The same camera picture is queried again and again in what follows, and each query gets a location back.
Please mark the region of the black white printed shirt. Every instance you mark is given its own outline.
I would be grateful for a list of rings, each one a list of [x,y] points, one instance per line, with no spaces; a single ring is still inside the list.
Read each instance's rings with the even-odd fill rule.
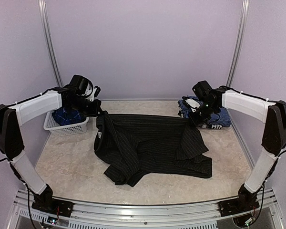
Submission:
[[[222,129],[223,128],[223,126],[220,124],[202,124],[198,127],[202,129]]]

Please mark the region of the blue checked shirt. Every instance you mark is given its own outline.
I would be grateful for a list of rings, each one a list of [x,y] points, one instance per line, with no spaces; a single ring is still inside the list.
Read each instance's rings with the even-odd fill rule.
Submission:
[[[203,104],[203,102],[200,101],[196,96],[188,96],[188,97],[196,100],[200,105]],[[191,109],[187,108],[183,104],[183,99],[179,100],[177,103],[179,107],[178,115],[182,118],[188,119]],[[220,112],[218,114],[212,114],[211,119],[208,120],[206,124],[220,124],[223,127],[229,127],[231,125],[231,120],[228,111],[225,108],[220,108]]]

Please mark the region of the black pinstripe long sleeve shirt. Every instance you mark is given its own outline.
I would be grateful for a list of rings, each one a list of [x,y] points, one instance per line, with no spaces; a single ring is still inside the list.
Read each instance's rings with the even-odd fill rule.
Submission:
[[[94,152],[109,165],[104,174],[116,185],[134,187],[150,173],[212,177],[208,148],[187,119],[103,111],[96,127]]]

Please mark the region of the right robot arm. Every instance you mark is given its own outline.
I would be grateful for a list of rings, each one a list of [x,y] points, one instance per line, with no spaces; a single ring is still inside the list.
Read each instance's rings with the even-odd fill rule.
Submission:
[[[249,95],[227,86],[214,89],[207,81],[198,82],[192,91],[202,101],[195,112],[189,114],[197,127],[210,120],[211,114],[219,113],[221,108],[241,112],[265,125],[261,154],[234,201],[235,209],[244,212],[273,173],[280,156],[286,152],[286,103]]]

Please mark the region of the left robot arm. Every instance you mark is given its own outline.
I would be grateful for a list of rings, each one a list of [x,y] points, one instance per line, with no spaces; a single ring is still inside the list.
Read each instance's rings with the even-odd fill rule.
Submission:
[[[78,110],[84,117],[94,117],[100,112],[97,99],[101,88],[81,76],[74,75],[64,87],[47,89],[29,99],[10,105],[0,104],[0,151],[5,155],[14,174],[34,195],[47,212],[57,208],[53,191],[40,177],[25,153],[20,127],[30,120],[63,106]]]

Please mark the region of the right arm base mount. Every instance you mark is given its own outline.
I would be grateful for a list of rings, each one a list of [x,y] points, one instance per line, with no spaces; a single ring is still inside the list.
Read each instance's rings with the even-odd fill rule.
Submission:
[[[240,187],[236,198],[220,201],[218,206],[221,217],[251,211],[260,207],[257,192],[251,193],[244,186]]]

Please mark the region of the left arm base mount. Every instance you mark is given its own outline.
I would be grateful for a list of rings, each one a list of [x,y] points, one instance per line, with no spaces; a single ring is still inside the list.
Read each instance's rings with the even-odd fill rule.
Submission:
[[[41,194],[31,191],[34,199],[32,208],[56,216],[71,217],[74,203],[67,200],[53,198],[53,190],[47,184]]]

